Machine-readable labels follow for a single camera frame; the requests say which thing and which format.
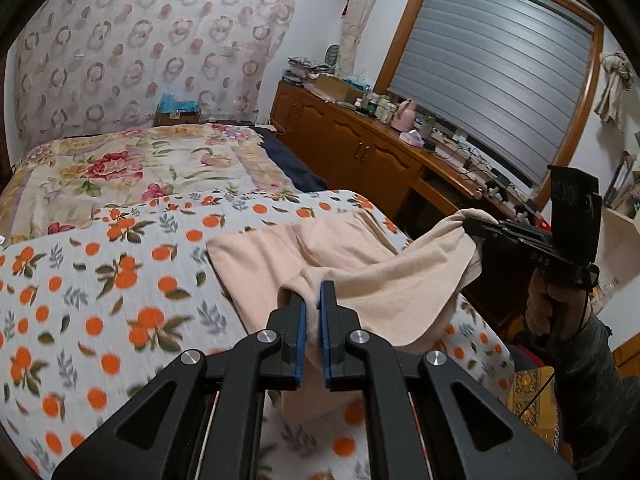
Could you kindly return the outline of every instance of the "hand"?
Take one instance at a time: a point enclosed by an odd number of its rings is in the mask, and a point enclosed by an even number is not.
[[[579,288],[566,288],[548,283],[538,269],[534,270],[529,283],[529,299],[525,314],[527,326],[537,336],[549,333],[551,328],[549,318],[553,314],[551,299],[553,299],[557,303],[566,305],[566,319],[558,339],[560,341],[571,339],[591,317],[591,305],[588,304],[582,325],[579,326],[586,294]]]

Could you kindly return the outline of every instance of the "window blind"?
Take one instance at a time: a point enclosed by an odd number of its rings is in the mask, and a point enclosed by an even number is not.
[[[540,183],[587,75],[593,26],[550,0],[424,0],[389,90]]]

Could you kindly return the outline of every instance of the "bed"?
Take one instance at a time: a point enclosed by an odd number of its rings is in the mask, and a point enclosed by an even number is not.
[[[0,197],[0,449],[21,478],[50,478],[182,350],[246,335],[207,239],[364,208],[398,250],[410,243],[366,198],[319,190],[274,140],[245,126],[131,130],[54,140],[18,165]],[[513,361],[462,295],[436,347],[506,400]],[[301,426],[266,402],[260,446],[263,479],[369,477],[359,400]]]

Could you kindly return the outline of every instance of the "pink bottle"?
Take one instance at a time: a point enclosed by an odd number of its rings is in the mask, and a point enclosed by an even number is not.
[[[391,127],[399,132],[410,132],[413,130],[416,107],[415,101],[411,101],[411,99],[402,102],[398,107],[394,120],[391,121]]]

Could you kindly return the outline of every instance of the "towel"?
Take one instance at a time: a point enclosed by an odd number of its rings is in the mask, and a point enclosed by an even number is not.
[[[484,211],[460,210],[399,253],[364,210],[207,242],[249,333],[263,329],[270,311],[287,304],[292,292],[305,300],[304,380],[301,389],[281,399],[289,422],[324,415],[353,395],[324,389],[316,308],[320,283],[335,283],[338,304],[355,310],[363,329],[396,348],[422,353],[443,333],[456,294],[480,274],[479,243],[462,227],[468,216],[495,222]]]
[[[607,86],[594,111],[602,121],[612,122],[617,129],[622,131],[624,121],[621,97],[623,89],[631,90],[634,83],[631,65],[622,52],[601,54],[600,63],[607,74]]]

